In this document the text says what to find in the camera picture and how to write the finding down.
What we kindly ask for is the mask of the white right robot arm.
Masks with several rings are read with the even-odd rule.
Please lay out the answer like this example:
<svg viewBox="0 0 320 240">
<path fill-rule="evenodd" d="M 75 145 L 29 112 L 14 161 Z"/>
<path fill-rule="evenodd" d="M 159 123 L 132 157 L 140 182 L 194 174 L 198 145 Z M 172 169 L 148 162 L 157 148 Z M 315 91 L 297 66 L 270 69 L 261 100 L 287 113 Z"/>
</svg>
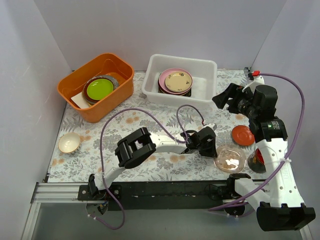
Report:
<svg viewBox="0 0 320 240">
<path fill-rule="evenodd" d="M 247 177 L 231 177 L 233 182 L 226 186 L 227 195 L 246 200 L 255 210 L 260 228 L 266 232 L 298 231 L 313 221 L 315 210 L 305 205 L 294 179 L 285 124 L 275 116 L 277 90 L 261 84 L 251 91 L 231 83 L 212 100 L 219 109 L 227 105 L 230 113 L 248 118 L 269 175 L 261 185 Z"/>
</svg>

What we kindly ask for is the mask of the red small bowl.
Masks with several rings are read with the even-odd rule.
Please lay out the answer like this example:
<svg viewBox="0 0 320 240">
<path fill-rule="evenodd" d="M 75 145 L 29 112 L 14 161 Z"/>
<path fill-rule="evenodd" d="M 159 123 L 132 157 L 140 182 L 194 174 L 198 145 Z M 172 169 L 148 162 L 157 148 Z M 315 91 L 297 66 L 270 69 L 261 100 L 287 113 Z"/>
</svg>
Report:
<svg viewBox="0 0 320 240">
<path fill-rule="evenodd" d="M 240 146 L 247 147 L 255 143 L 255 137 L 248 126 L 237 125 L 231 131 L 234 142 Z"/>
</svg>

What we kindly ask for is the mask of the cream floral plate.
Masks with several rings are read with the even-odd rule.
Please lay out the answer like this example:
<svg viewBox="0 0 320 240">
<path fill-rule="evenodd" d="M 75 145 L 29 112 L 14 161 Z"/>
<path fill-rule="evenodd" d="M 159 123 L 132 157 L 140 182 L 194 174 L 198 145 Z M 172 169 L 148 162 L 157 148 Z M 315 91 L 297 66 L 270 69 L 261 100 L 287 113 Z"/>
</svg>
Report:
<svg viewBox="0 0 320 240">
<path fill-rule="evenodd" d="M 187 91 L 192 86 L 193 79 L 184 71 L 174 71 L 165 77 L 164 84 L 168 90 L 181 93 Z"/>
</svg>

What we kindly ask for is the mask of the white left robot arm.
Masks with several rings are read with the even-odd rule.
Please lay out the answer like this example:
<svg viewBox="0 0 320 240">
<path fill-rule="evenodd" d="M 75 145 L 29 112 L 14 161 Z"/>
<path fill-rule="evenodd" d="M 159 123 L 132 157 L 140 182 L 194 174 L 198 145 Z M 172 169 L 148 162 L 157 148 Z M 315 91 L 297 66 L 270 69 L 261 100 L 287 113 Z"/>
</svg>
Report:
<svg viewBox="0 0 320 240">
<path fill-rule="evenodd" d="M 141 165 L 154 153 L 192 154 L 199 152 L 204 157 L 217 157 L 216 133 L 217 125 L 207 124 L 199 131 L 188 130 L 170 138 L 167 135 L 151 133 L 146 127 L 141 127 L 117 143 L 115 157 L 100 173 L 91 174 L 88 179 L 88 193 L 95 200 L 106 196 L 106 186 L 126 169 L 133 169 Z"/>
</svg>

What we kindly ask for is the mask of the pink speckled glass plate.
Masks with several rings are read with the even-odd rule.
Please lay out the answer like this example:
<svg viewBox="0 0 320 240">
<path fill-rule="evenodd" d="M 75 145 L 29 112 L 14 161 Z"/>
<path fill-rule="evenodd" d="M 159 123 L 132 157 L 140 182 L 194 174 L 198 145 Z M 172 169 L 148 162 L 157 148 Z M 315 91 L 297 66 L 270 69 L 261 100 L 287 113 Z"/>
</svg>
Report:
<svg viewBox="0 0 320 240">
<path fill-rule="evenodd" d="M 247 157 L 241 148 L 225 144 L 219 146 L 216 152 L 217 157 L 214 158 L 214 164 L 221 171 L 237 174 L 245 168 Z"/>
</svg>

